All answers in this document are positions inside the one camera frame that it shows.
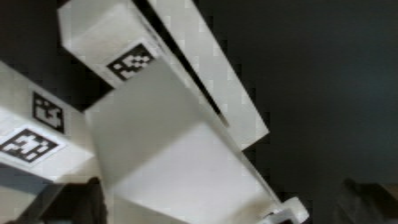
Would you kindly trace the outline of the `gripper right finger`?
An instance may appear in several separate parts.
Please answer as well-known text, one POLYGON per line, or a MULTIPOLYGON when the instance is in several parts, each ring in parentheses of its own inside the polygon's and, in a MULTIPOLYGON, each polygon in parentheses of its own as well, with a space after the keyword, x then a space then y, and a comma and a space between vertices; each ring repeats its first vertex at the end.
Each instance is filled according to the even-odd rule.
POLYGON ((398 183, 343 181, 332 224, 398 224, 398 183))

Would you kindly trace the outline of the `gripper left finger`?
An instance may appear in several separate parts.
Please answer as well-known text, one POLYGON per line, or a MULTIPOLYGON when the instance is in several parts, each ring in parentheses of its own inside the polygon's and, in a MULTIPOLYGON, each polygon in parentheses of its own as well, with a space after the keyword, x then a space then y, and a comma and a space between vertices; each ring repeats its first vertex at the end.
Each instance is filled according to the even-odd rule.
POLYGON ((13 224, 109 224, 101 180, 52 184, 13 224))

